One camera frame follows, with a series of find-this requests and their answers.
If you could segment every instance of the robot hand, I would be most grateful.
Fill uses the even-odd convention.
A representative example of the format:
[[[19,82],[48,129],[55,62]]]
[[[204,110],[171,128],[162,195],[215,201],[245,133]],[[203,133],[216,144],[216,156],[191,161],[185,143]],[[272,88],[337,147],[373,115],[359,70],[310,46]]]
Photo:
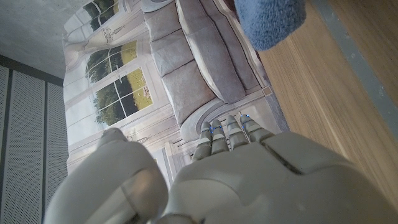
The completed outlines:
[[[273,135],[247,115],[240,123],[227,117],[231,151],[221,123],[203,123],[160,223],[397,223],[344,157],[298,134]]]
[[[203,123],[192,164],[169,195],[157,164],[120,130],[57,192],[45,223],[396,223],[398,215],[345,158],[298,134],[228,116]]]

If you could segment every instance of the sofa cushion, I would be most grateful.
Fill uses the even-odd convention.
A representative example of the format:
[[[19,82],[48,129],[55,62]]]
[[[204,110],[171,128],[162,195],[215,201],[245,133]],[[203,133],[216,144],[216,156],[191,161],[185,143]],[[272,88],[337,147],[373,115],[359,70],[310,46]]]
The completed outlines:
[[[220,13],[216,4],[214,3],[214,0],[200,0],[200,2],[206,13],[217,26],[217,29],[224,40],[229,55],[231,56],[232,63],[234,64],[236,73],[238,74],[244,89],[250,90],[258,86],[259,83],[249,65],[248,59],[243,51],[243,47],[236,37],[236,34],[226,16]]]
[[[149,30],[150,41],[158,40],[181,29],[174,2],[157,11],[145,13],[144,19]]]
[[[150,49],[160,77],[193,60],[191,49],[181,29],[151,42]]]
[[[194,60],[167,74],[162,81],[179,126],[195,110],[216,97]]]
[[[182,29],[208,86],[225,103],[246,93],[215,24],[198,0],[176,0]]]

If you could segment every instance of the perforated panel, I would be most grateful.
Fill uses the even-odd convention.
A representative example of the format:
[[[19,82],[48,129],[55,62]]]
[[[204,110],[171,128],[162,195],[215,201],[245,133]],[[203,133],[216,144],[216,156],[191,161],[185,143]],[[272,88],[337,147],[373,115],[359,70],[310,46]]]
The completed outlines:
[[[58,186],[68,175],[67,159],[69,156],[62,87],[49,83],[47,96],[46,208]]]
[[[44,86],[13,74],[0,223],[41,222]]]
[[[6,111],[7,84],[8,84],[8,68],[0,66],[0,144],[2,143],[2,131],[4,128],[4,113]]]

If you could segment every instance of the wood grain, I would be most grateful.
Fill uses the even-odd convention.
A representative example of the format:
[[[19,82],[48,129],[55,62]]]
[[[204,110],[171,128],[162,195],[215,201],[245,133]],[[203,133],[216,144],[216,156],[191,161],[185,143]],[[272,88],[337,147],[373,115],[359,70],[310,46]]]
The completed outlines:
[[[329,0],[329,3],[398,106],[398,1]]]
[[[307,1],[307,20],[259,55],[293,132],[354,162],[398,209],[398,143]]]

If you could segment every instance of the blue towel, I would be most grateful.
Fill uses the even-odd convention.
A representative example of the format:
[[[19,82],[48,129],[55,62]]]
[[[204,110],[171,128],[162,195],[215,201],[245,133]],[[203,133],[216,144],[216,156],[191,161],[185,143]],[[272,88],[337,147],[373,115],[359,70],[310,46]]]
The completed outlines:
[[[256,50],[284,40],[305,20],[305,0],[235,0],[244,33]]]

